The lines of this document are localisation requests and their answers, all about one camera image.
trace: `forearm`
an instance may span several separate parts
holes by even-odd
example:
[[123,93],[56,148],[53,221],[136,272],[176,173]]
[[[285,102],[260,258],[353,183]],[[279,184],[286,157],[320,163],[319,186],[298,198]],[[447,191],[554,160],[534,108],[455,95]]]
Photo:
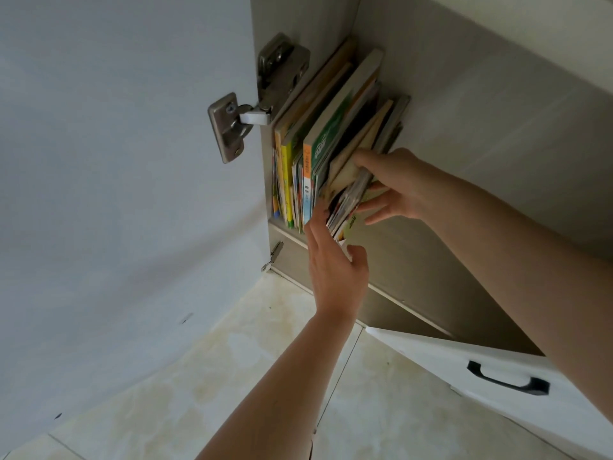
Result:
[[420,218],[613,420],[613,268],[465,181],[428,168]]
[[317,415],[353,324],[319,312],[312,317],[197,460],[308,459]]

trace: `white drawer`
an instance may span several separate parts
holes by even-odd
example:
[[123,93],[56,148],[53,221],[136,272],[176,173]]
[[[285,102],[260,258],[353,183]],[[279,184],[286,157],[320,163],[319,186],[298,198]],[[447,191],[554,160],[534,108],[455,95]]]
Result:
[[367,332],[484,405],[613,459],[613,425],[548,358],[372,327]]

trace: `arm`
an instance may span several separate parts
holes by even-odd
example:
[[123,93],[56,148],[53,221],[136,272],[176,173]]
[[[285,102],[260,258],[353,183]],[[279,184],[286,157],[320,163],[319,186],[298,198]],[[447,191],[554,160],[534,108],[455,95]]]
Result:
[[353,262],[326,228],[323,206],[305,227],[317,311],[196,460],[307,460],[326,387],[368,287],[363,247]]
[[407,149],[360,150],[355,161],[390,188],[360,207],[380,208],[367,224],[395,215],[423,220],[613,421],[613,266]]

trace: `floor tile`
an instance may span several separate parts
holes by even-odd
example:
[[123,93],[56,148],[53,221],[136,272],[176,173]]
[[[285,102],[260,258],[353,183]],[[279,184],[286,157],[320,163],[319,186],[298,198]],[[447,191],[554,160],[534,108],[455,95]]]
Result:
[[6,460],[81,460],[48,434],[38,436],[19,449],[13,450]]
[[[180,361],[52,434],[87,460],[193,460],[314,311],[312,295],[266,274]],[[361,330],[355,325],[328,395]]]
[[362,332],[318,426],[318,459],[569,460]]

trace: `cabinet hinge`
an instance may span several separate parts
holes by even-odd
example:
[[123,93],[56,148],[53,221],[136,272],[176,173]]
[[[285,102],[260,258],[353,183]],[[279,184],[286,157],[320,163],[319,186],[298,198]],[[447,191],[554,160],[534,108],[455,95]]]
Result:
[[229,163],[240,155],[243,138],[253,126],[267,126],[276,117],[308,69],[311,52],[295,45],[285,34],[277,34],[257,58],[256,106],[238,106],[231,92],[208,108],[221,159]]
[[281,253],[282,249],[283,249],[283,242],[280,242],[280,241],[277,242],[275,247],[270,252],[270,261],[268,263],[266,263],[264,266],[262,266],[262,269],[261,269],[262,273],[265,273],[265,272],[270,270],[270,267],[272,266],[272,263],[275,262],[276,258]]

